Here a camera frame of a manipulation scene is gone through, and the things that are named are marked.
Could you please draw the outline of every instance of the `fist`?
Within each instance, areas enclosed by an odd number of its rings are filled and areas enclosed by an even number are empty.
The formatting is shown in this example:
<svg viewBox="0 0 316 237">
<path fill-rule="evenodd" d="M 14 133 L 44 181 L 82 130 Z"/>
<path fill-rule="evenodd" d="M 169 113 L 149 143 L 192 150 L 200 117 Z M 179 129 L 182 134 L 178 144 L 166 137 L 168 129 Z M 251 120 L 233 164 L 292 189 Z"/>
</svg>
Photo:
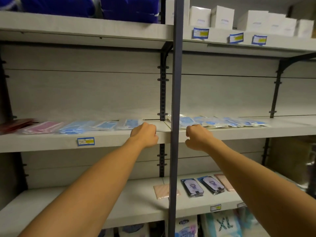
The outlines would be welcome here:
<svg viewBox="0 0 316 237">
<path fill-rule="evenodd" d="M 137 141 L 142 148 L 152 147 L 158 143 L 156 126 L 144 122 L 132 130 L 131 138 Z"/>
<path fill-rule="evenodd" d="M 206 151 L 213 139 L 213 134 L 201 125 L 192 125 L 186 128 L 186 136 L 189 140 L 185 141 L 187 147 L 193 150 Z"/>
</svg>

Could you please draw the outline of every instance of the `skin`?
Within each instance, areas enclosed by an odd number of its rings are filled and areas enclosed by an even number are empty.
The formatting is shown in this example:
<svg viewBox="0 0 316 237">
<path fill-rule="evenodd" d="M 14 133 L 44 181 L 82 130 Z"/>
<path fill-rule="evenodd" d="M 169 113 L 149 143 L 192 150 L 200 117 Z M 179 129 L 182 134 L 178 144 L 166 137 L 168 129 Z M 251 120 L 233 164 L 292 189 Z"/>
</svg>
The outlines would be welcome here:
<svg viewBox="0 0 316 237">
<path fill-rule="evenodd" d="M 316 200 L 262 165 L 233 151 L 200 125 L 185 143 L 210 155 L 271 237 L 314 236 Z M 132 130 L 126 143 L 104 156 L 50 203 L 19 237 L 95 237 L 121 194 L 140 152 L 158 142 L 156 127 Z"/>
</svg>

